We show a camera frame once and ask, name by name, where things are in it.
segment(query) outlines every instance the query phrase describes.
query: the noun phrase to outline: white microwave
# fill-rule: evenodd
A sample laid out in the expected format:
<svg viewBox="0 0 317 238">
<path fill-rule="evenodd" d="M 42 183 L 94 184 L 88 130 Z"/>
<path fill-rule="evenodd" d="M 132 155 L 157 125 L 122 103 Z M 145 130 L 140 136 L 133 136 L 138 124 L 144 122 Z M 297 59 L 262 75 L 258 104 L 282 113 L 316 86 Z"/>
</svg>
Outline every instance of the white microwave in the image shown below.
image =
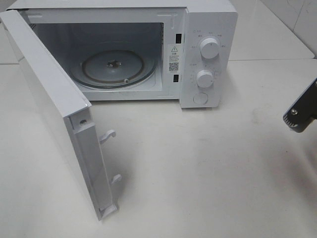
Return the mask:
<svg viewBox="0 0 317 238">
<path fill-rule="evenodd" d="M 229 0 L 17 0 L 0 18 L 39 111 L 102 219 L 116 205 L 100 144 L 115 132 L 97 138 L 90 101 L 216 107 L 237 12 Z"/>
</svg>

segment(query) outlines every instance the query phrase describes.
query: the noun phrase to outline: black metal device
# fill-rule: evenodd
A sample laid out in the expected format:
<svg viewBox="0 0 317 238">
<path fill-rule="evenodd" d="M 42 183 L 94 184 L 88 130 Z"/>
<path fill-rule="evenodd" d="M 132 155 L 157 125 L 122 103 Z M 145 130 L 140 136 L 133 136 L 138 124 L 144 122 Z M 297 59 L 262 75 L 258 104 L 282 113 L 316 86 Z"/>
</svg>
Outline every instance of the black metal device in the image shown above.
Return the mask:
<svg viewBox="0 0 317 238">
<path fill-rule="evenodd" d="M 301 94 L 283 119 L 295 132 L 303 132 L 317 119 L 317 79 Z"/>
</svg>

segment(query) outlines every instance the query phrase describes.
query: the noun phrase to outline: microwave door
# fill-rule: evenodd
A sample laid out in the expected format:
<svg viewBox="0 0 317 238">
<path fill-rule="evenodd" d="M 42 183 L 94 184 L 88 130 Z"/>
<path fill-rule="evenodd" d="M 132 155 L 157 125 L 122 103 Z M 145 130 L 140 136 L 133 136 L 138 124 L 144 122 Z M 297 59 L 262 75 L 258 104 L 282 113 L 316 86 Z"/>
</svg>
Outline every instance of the microwave door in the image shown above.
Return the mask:
<svg viewBox="0 0 317 238">
<path fill-rule="evenodd" d="M 101 220 L 116 210 L 100 148 L 102 142 L 115 135 L 114 131 L 97 137 L 90 102 L 18 11 L 0 13 L 0 19 L 39 113 Z"/>
</svg>

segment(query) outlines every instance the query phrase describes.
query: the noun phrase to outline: warning label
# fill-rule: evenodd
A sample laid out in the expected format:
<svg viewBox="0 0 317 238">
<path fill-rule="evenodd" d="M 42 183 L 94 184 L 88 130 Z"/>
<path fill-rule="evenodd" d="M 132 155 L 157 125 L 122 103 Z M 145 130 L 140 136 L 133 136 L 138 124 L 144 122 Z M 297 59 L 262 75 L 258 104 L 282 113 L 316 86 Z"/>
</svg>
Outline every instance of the warning label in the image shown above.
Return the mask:
<svg viewBox="0 0 317 238">
<path fill-rule="evenodd" d="M 168 70 L 171 73 L 178 73 L 183 55 L 182 45 L 168 45 Z"/>
</svg>

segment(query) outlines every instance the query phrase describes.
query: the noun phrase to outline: timer knob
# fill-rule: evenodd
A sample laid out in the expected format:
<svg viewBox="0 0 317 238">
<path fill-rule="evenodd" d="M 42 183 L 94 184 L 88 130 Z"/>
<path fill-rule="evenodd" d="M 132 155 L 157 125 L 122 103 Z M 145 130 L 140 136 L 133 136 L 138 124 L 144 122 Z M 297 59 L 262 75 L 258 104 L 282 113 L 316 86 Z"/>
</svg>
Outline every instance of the timer knob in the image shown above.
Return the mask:
<svg viewBox="0 0 317 238">
<path fill-rule="evenodd" d="M 208 70 L 199 71 L 196 80 L 199 87 L 209 88 L 213 84 L 213 73 Z"/>
<path fill-rule="evenodd" d="M 219 54 L 219 40 L 214 37 L 205 38 L 200 43 L 200 52 L 206 59 L 212 59 Z"/>
</svg>

